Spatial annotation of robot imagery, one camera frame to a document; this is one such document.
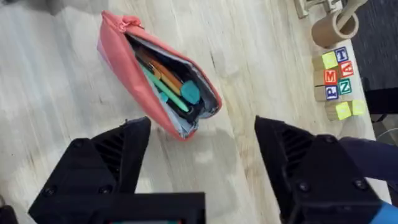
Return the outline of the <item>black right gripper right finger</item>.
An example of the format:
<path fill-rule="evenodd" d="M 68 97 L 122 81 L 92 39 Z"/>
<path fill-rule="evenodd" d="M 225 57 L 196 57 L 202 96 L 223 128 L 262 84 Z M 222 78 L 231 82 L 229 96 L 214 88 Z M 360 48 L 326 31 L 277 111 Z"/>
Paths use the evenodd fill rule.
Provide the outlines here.
<path fill-rule="evenodd" d="M 338 140 L 256 116 L 257 141 L 282 223 L 371 223 L 382 207 Z"/>

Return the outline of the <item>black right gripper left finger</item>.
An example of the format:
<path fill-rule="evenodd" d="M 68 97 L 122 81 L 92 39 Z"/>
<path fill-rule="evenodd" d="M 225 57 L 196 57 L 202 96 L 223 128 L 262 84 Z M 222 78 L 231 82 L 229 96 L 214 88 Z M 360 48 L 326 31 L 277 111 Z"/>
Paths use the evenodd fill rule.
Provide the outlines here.
<path fill-rule="evenodd" d="M 133 194 L 151 121 L 142 117 L 91 139 L 74 139 L 65 150 L 29 214 L 88 214 L 120 194 Z"/>

